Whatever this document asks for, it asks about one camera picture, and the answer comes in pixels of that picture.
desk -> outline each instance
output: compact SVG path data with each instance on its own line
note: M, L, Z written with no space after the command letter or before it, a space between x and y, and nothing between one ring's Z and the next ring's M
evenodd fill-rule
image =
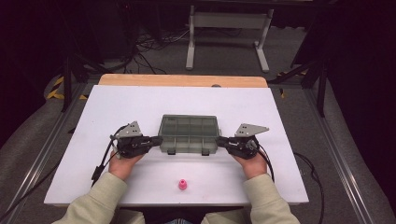
M184 82L183 87L175 87L176 82ZM115 86L120 84L138 86ZM213 84L223 87L208 88ZM256 88L235 88L238 84ZM45 203L68 205L88 192L109 135L134 120L144 135L157 135L163 114L217 116L223 136L233 136L242 122L270 127L257 138L273 162L279 193L289 203L307 203L274 98L264 87L262 77L104 75L92 90ZM189 184L186 190L177 187L181 178ZM120 205L247 205L242 188L245 179L240 165L225 148L203 157L185 153L169 156L154 147L126 180L129 190Z

person's right hand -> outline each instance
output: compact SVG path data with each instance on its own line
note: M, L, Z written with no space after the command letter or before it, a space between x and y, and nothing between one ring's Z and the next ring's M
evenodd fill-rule
M241 164L247 179L267 174L267 162L265 162L264 158L259 154L249 160L236 156L233 156L233 158Z

table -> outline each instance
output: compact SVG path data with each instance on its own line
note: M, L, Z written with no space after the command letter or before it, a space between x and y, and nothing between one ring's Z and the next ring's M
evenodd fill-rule
M210 88L213 84L222 88ZM45 203L68 205L88 192L109 135L134 120L144 135L156 135L163 114L215 115L223 136L232 136L242 122L270 127L257 138L273 163L279 193L288 203L307 203L274 98L264 87L262 77L103 75L92 90ZM182 178L188 182L186 190L177 187ZM120 205L247 205L245 179L225 148L203 157L169 156L154 147L126 180L129 189Z

pink object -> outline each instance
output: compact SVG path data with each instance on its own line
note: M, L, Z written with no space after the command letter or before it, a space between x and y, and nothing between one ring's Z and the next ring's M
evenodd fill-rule
M187 182L186 182L186 180L185 180L185 179L181 179L181 180L178 182L178 187L179 187L180 189L186 189L186 188L187 188Z

sleeve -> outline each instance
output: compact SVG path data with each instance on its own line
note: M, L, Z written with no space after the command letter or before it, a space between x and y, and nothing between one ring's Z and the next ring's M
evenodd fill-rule
M64 217L54 223L108 224L126 189L127 185L121 179L111 173L104 173L90 192L70 203Z
M258 175L244 183L251 202L250 219L258 223L300 223L291 213L288 203L277 192L269 175Z

